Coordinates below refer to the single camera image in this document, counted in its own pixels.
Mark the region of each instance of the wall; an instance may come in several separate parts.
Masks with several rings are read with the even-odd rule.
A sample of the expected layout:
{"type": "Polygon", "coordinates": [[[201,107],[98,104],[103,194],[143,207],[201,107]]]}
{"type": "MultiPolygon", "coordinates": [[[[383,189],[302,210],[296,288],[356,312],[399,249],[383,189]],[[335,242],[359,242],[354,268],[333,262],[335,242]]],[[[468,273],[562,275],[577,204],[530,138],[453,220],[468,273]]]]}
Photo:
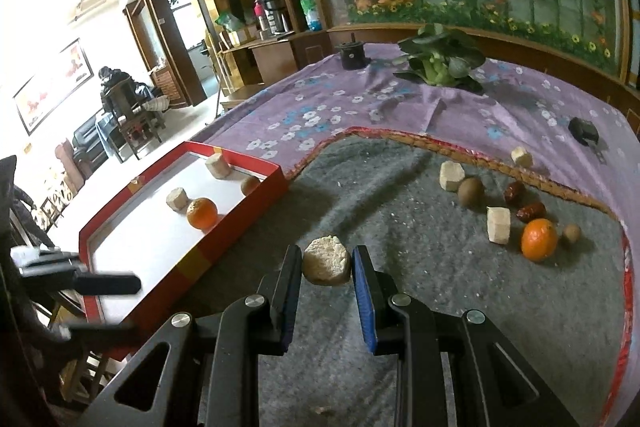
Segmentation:
{"type": "MultiPolygon", "coordinates": [[[[2,32],[3,51],[12,49],[0,64],[0,157],[18,155],[16,182],[37,198],[42,179],[50,165],[56,163],[54,148],[101,109],[98,70],[102,66],[120,68],[135,80],[149,82],[146,68],[131,35],[124,15],[116,8],[99,13],[75,27],[46,26],[43,38],[33,38],[11,46],[12,33],[7,26],[2,32]],[[79,38],[94,76],[62,102],[28,136],[14,105],[13,95],[47,59],[79,38]],[[24,154],[31,144],[31,151],[24,154]]],[[[14,28],[14,34],[37,36],[37,26],[14,28]]]]}

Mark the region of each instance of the floor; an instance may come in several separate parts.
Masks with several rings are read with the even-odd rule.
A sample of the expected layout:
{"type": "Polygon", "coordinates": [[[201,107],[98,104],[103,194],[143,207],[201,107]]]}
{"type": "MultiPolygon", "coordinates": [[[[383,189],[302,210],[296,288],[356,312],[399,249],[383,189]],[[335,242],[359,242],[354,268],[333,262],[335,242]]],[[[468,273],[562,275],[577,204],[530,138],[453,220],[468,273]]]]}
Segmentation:
{"type": "Polygon", "coordinates": [[[63,211],[56,226],[49,230],[51,240],[63,250],[78,251],[78,235],[87,221],[131,179],[211,123],[216,113],[216,99],[216,96],[210,96],[196,107],[167,111],[164,114],[166,129],[160,132],[162,143],[150,142],[139,152],[140,160],[125,148],[122,151],[126,158],[124,163],[118,163],[116,158],[103,163],[63,211]]]}

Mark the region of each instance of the water bottle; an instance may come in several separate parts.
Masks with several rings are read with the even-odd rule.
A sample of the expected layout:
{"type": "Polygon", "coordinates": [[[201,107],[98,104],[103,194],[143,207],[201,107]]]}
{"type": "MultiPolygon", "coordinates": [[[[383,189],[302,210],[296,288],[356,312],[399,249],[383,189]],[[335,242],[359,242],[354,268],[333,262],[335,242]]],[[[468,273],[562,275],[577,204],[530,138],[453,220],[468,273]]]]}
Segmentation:
{"type": "Polygon", "coordinates": [[[318,5],[316,0],[300,0],[300,6],[305,13],[306,25],[313,32],[317,32],[322,29],[320,24],[320,16],[318,14],[318,5]]]}

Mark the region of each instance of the tofu cube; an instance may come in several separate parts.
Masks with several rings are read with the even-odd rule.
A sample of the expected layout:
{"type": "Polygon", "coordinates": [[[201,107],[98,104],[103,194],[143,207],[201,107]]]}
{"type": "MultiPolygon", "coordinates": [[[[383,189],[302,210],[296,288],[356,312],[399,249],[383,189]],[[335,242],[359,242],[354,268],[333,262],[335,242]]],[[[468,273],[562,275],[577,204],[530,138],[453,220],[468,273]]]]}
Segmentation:
{"type": "Polygon", "coordinates": [[[486,229],[489,241],[506,245],[511,233],[511,211],[501,206],[490,206],[486,211],[486,229]]]}
{"type": "Polygon", "coordinates": [[[219,180],[225,179],[229,174],[231,174],[231,167],[223,158],[221,152],[216,152],[207,158],[204,162],[204,165],[207,166],[209,172],[214,178],[219,180]]]}
{"type": "Polygon", "coordinates": [[[518,146],[511,151],[511,159],[518,167],[530,168],[533,165],[533,158],[524,147],[518,146]]]}
{"type": "Polygon", "coordinates": [[[175,210],[175,212],[180,212],[187,206],[189,204],[189,198],[184,188],[177,187],[169,192],[166,196],[166,204],[169,205],[170,209],[175,210]]]}
{"type": "Polygon", "coordinates": [[[455,162],[446,161],[440,166],[440,187],[456,192],[465,179],[465,169],[455,162]]]}

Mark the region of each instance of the orange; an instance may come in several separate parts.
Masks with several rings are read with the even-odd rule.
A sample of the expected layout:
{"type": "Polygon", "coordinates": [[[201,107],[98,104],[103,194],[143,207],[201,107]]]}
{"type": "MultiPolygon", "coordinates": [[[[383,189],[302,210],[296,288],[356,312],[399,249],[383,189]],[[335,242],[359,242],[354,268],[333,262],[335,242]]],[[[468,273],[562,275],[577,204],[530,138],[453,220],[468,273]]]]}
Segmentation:
{"type": "Polygon", "coordinates": [[[524,257],[538,263],[554,253],[558,245],[558,233],[548,219],[534,219],[522,232],[520,249],[524,257]]]}
{"type": "Polygon", "coordinates": [[[208,198],[191,201],[187,207],[187,221],[194,229],[207,230],[218,220],[218,208],[208,198]]]}

